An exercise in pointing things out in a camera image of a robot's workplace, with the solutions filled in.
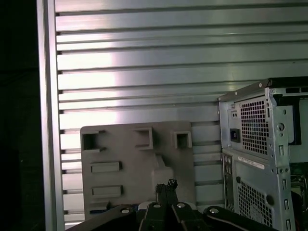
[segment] gray plastic panel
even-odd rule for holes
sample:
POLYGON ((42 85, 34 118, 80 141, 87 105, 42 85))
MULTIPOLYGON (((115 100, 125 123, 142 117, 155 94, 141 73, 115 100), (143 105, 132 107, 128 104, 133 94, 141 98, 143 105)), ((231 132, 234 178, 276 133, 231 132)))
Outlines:
POLYGON ((196 202, 190 122, 83 127, 80 136, 86 219, 154 201, 156 185, 169 179, 178 180, 179 200, 196 202))

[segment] dark background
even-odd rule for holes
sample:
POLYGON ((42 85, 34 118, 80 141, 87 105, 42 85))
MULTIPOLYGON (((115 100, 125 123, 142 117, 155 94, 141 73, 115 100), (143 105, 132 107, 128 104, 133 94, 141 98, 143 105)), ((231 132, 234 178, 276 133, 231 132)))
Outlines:
MULTIPOLYGON (((16 174, 10 170, 15 168, 1 161, 7 173, 1 177, 13 182, 20 176, 21 208, 16 210, 22 216, 20 223, 15 219, 13 230, 40 231, 45 227, 36 1, 2 0, 0 15, 0 141, 2 146, 18 151, 16 164, 20 166, 16 174)), ((2 186, 11 194, 11 186, 2 186)), ((14 198, 2 199, 13 205, 14 198)), ((1 209, 7 216, 7 209, 1 209)))

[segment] horizontal slat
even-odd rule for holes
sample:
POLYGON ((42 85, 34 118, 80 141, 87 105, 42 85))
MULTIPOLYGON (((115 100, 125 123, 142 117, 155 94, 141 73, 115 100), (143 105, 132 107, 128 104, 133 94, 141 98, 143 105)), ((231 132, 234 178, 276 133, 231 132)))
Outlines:
MULTIPOLYGON (((221 147, 218 145, 218 151, 217 153, 208 153, 209 150, 205 150, 205 152, 207 152, 206 154, 196 154, 194 155, 194 161, 195 162, 204 162, 204 161, 218 161, 221 158, 221 153, 219 153, 219 149, 221 149, 221 147)), ((81 154, 62 154, 62 161, 74 161, 74 160, 81 160, 81 154)))
POLYGON ((78 224, 80 224, 80 223, 81 223, 81 221, 66 222, 66 223, 65 223, 65 230, 67 230, 67 229, 69 229, 69 228, 71 228, 71 227, 73 227, 73 226, 75 226, 75 225, 78 225, 78 224))
POLYGON ((196 198, 197 201, 224 200, 224 186, 222 184, 197 186, 196 198))
POLYGON ((127 89, 96 89, 59 94, 60 102, 94 100, 94 99, 129 99, 143 97, 176 96, 176 95, 204 95, 217 94, 218 92, 232 91, 254 83, 254 81, 240 83, 219 83, 219 84, 190 84, 190 85, 168 85, 152 87, 133 87, 127 89))
POLYGON ((192 147, 194 154, 205 154, 205 153, 221 153, 221 145, 207 145, 192 147))
POLYGON ((269 64, 230 64, 190 68, 162 68, 129 71, 101 71, 58 76, 60 90, 151 86, 169 84, 193 84, 227 81, 257 81, 262 78, 281 76, 304 76, 306 62, 280 62, 269 64))
POLYGON ((208 45, 208 44, 233 44, 253 42, 286 42, 308 40, 308 33, 300 34, 270 34, 254 36, 211 36, 192 38, 169 38, 169 39, 148 39, 135 41, 108 41, 108 42, 86 42, 68 43, 57 45, 58 51, 78 51, 111 48, 137 48, 137 47, 168 47, 184 45, 208 45))
POLYGON ((142 30, 142 31, 113 31, 113 32, 87 32, 87 33, 74 33, 74 34, 61 34, 57 36, 57 42, 61 43, 74 43, 74 42, 97 42, 97 41, 134 41, 140 39, 174 39, 176 37, 194 38, 196 36, 207 37, 208 39, 228 38, 233 39, 233 36, 242 39, 264 38, 270 39, 272 36, 290 34, 296 35, 297 33, 306 33, 308 26, 305 24, 299 25, 261 25, 261 26, 228 26, 228 27, 209 27, 209 28, 173 28, 170 29, 156 29, 156 30, 142 30))
MULTIPOLYGON (((208 185, 208 186, 197 186, 196 187, 196 195, 197 198, 202 199, 204 198, 209 199, 208 201, 216 201, 212 199, 223 199, 222 193, 222 185, 208 185)), ((84 209, 83 204, 83 194, 65 194, 64 195, 64 210, 78 210, 81 211, 84 209)))
MULTIPOLYGON (((56 12, 283 4, 284 0, 56 0, 56 12)), ((294 3, 307 2, 295 0, 294 3)))
POLYGON ((77 170, 77 169, 81 169, 80 161, 62 163, 62 170, 77 170))
POLYGON ((63 190, 79 190, 82 189, 82 174, 63 174, 62 175, 63 190))
MULTIPOLYGON (((199 107, 174 107, 174 108, 147 108, 126 111, 104 111, 104 112, 80 112, 60 115, 60 129, 80 129, 84 126, 130 124, 130 123, 152 123, 163 121, 183 120, 190 122, 218 121, 217 106, 199 107)), ((62 149, 68 149, 66 143, 70 140, 62 140, 62 149)))
POLYGON ((222 180, 222 165, 196 166, 195 179, 198 182, 222 180))
POLYGON ((58 55, 58 69, 110 68, 306 59, 307 44, 249 44, 58 55))
MULTIPOLYGON (((219 126, 201 126, 192 127, 192 142, 202 141, 219 141, 220 131, 219 126)), ((61 134, 61 149, 80 149, 80 134, 79 132, 73 134, 61 134)))
POLYGON ((60 103, 59 109, 70 110, 70 109, 132 107, 132 106, 148 106, 148 105, 164 105, 164 104, 175 105, 179 103, 206 103, 217 100, 217 98, 220 95, 221 94, 68 102, 68 103, 60 103))
POLYGON ((283 23, 308 20, 306 7, 73 15, 56 17, 57 31, 283 23))
POLYGON ((220 161, 221 153, 195 154, 193 155, 194 162, 220 161))
POLYGON ((219 140, 219 125, 192 127, 192 143, 219 140))
POLYGON ((76 220, 84 220, 85 219, 85 214, 80 213, 80 214, 65 214, 64 215, 64 220, 65 221, 76 221, 76 220))
POLYGON ((83 194, 64 194, 63 195, 64 210, 84 210, 83 194))
MULTIPOLYGON (((195 155, 195 161, 206 161, 205 159, 217 158, 214 157, 221 153, 221 146, 220 145, 207 145, 207 146, 196 146, 192 147, 192 151, 195 155)), ((74 161, 74 160, 81 160, 81 153, 72 153, 72 154, 62 154, 61 155, 62 161, 74 161)))
POLYGON ((81 153, 62 154, 61 159, 62 161, 81 160, 81 153))

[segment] silver bolt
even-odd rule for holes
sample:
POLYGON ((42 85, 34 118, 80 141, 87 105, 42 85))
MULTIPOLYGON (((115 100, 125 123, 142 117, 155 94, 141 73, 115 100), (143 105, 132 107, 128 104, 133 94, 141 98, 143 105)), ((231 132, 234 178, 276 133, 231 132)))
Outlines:
POLYGON ((219 213, 219 211, 216 208, 212 208, 212 209, 210 209, 210 213, 217 214, 217 213, 219 213))
POLYGON ((123 209, 123 210, 121 211, 121 213, 129 213, 129 210, 128 210, 128 209, 123 209))
POLYGON ((177 204, 177 207, 178 207, 178 208, 184 208, 184 207, 185 207, 185 204, 179 203, 179 204, 177 204))

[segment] screw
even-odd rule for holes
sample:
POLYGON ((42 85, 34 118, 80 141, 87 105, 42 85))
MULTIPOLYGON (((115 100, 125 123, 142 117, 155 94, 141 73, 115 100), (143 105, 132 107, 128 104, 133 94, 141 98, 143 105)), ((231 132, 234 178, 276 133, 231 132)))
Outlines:
POLYGON ((278 128, 279 131, 283 131, 284 128, 285 128, 285 126, 284 126, 283 123, 279 123, 279 124, 277 125, 277 128, 278 128))
POLYGON ((121 213, 129 213, 128 209, 122 209, 121 213))
POLYGON ((210 209, 210 213, 217 214, 217 213, 219 213, 219 211, 216 208, 212 208, 212 209, 210 209))
POLYGON ((178 207, 178 208, 184 208, 184 207, 185 207, 185 204, 179 203, 179 204, 177 204, 177 207, 178 207))

